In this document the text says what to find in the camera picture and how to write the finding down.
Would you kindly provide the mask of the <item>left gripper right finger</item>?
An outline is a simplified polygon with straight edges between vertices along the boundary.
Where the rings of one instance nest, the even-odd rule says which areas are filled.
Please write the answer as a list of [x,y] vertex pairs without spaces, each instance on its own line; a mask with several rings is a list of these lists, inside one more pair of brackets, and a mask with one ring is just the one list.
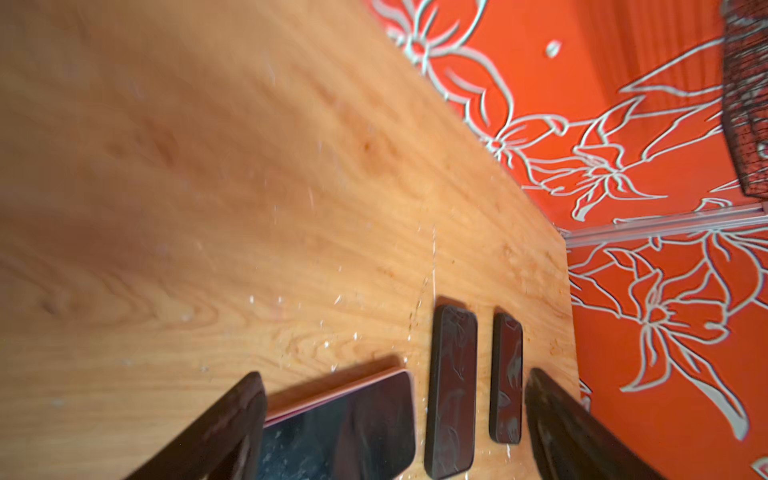
[[531,447],[543,479],[660,479],[544,370],[524,391]]

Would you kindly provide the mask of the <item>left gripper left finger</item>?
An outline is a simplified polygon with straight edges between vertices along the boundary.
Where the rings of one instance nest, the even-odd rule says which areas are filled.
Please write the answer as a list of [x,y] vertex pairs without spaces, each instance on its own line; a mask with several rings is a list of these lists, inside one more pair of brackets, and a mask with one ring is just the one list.
[[254,479],[267,413],[261,375],[250,372],[130,479]]

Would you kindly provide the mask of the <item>dark phone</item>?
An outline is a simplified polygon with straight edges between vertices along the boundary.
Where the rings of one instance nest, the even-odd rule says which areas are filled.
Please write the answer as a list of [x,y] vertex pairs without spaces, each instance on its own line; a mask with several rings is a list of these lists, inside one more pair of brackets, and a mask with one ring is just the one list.
[[521,440],[523,407],[523,328],[509,313],[496,309],[490,377],[489,435],[500,444]]

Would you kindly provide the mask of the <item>black phone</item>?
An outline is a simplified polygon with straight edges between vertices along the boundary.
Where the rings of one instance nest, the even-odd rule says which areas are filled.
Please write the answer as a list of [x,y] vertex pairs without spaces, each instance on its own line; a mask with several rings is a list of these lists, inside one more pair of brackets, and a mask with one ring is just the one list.
[[474,461],[477,331],[471,311],[451,304],[435,309],[424,457],[432,479],[463,474]]

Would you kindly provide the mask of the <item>purple phone case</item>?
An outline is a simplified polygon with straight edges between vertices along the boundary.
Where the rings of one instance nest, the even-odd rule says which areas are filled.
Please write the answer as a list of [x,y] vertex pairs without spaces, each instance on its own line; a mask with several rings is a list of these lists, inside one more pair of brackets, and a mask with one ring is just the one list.
[[416,454],[412,375],[394,369],[267,419],[256,479],[396,479]]

